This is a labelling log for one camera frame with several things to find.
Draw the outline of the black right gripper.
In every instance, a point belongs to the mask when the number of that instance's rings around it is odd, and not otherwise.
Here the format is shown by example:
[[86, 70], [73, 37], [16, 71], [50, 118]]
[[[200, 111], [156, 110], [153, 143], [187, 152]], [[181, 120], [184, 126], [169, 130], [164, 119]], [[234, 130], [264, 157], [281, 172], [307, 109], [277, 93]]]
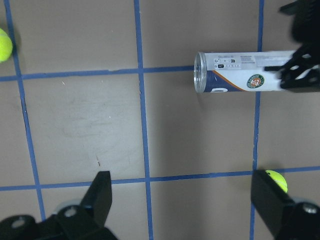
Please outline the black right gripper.
[[320, 2], [296, 0], [279, 8], [293, 16], [291, 36], [301, 46], [283, 65], [265, 66], [279, 80], [279, 87], [293, 93], [320, 91]]

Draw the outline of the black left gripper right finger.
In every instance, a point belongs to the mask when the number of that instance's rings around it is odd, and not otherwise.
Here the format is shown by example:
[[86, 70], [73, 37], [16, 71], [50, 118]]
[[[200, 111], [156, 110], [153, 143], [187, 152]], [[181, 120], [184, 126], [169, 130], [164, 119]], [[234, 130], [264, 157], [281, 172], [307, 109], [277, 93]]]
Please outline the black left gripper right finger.
[[252, 174], [250, 198], [275, 240], [320, 238], [320, 206], [291, 197], [263, 169]]

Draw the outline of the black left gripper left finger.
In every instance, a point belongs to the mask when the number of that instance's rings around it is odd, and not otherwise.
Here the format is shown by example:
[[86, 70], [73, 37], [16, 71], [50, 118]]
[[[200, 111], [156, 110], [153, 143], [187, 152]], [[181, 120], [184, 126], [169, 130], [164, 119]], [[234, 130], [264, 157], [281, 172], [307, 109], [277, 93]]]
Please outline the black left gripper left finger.
[[109, 171], [99, 171], [78, 204], [65, 205], [56, 212], [57, 217], [73, 220], [84, 226], [89, 222], [103, 228], [112, 205], [112, 183]]

